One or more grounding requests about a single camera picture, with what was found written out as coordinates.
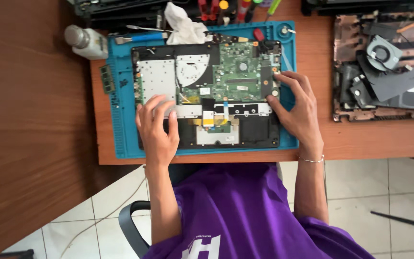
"purple t-shirt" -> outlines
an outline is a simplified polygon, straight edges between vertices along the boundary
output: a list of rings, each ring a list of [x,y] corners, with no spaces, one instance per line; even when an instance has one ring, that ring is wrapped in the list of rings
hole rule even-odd
[[[174,191],[182,233],[144,258],[374,259],[344,230],[295,218],[275,163],[212,164]]]

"hand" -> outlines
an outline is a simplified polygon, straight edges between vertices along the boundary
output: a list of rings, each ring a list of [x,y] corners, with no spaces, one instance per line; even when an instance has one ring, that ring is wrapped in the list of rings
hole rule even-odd
[[[272,95],[266,97],[269,105],[276,112],[285,129],[299,140],[300,156],[319,161],[322,157],[323,140],[317,121],[316,97],[308,77],[286,71],[274,75],[274,78],[290,86],[295,95],[295,106],[288,112]]]
[[[135,124],[140,132],[146,153],[146,164],[155,169],[169,166],[180,141],[175,111],[169,114],[169,134],[165,133],[162,127],[164,113],[175,104],[175,101],[166,101],[155,109],[164,99],[165,95],[154,95],[144,106],[139,104],[135,114]]]

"white tile floor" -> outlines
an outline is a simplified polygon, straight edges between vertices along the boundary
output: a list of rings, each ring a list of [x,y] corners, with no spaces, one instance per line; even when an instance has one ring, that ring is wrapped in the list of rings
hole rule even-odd
[[[296,162],[282,162],[282,181],[293,208]],[[414,160],[378,159],[326,161],[326,186],[330,224],[348,231],[376,259],[414,259],[414,227],[372,215],[371,210],[414,220]],[[118,223],[120,209],[144,180],[142,168],[128,174],[30,234],[5,251],[33,249],[36,259],[60,259],[70,240],[82,233],[66,250],[64,259],[137,258]],[[149,200],[147,182],[132,199]],[[111,214],[96,226],[95,221]],[[149,212],[133,215],[143,238],[151,242]]]

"white rag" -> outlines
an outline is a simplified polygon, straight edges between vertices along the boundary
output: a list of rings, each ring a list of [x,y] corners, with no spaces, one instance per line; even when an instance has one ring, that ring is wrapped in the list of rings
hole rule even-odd
[[[204,44],[206,41],[212,41],[212,35],[205,36],[204,34],[204,31],[208,31],[207,27],[202,23],[194,23],[188,18],[183,8],[169,2],[164,15],[167,22],[173,28],[173,32],[166,42],[167,45]]]

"silver bracelet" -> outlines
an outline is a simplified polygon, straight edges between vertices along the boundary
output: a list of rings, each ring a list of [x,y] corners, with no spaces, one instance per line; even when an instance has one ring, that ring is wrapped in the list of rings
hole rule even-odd
[[[319,160],[319,161],[312,161],[312,160],[307,160],[307,159],[304,159],[304,158],[302,158],[301,156],[298,156],[298,158],[300,158],[301,160],[303,160],[303,161],[306,161],[306,162],[311,162],[311,163],[320,163],[320,162],[322,162],[323,161],[323,158],[324,158],[325,156],[322,154],[322,158]]]

